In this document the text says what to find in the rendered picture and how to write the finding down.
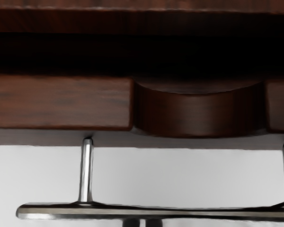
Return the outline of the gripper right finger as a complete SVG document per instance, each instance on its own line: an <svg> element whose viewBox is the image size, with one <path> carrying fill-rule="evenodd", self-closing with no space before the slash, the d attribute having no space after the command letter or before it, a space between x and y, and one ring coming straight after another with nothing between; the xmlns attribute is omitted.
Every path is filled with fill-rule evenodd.
<svg viewBox="0 0 284 227"><path fill-rule="evenodd" d="M146 219L145 227L163 227L162 219Z"/></svg>

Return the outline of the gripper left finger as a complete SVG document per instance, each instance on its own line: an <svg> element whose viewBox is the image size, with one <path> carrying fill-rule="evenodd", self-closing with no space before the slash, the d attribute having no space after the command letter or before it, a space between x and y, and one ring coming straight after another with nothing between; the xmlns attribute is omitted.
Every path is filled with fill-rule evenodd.
<svg viewBox="0 0 284 227"><path fill-rule="evenodd" d="M122 222L122 227L140 227L139 219L124 219Z"/></svg>

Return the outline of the dark brown wooden cabinet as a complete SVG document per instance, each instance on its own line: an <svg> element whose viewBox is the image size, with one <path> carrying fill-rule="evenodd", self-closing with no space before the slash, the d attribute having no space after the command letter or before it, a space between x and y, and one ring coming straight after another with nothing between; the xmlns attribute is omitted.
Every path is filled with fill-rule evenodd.
<svg viewBox="0 0 284 227"><path fill-rule="evenodd" d="M0 32L284 35L284 0L0 0Z"/></svg>

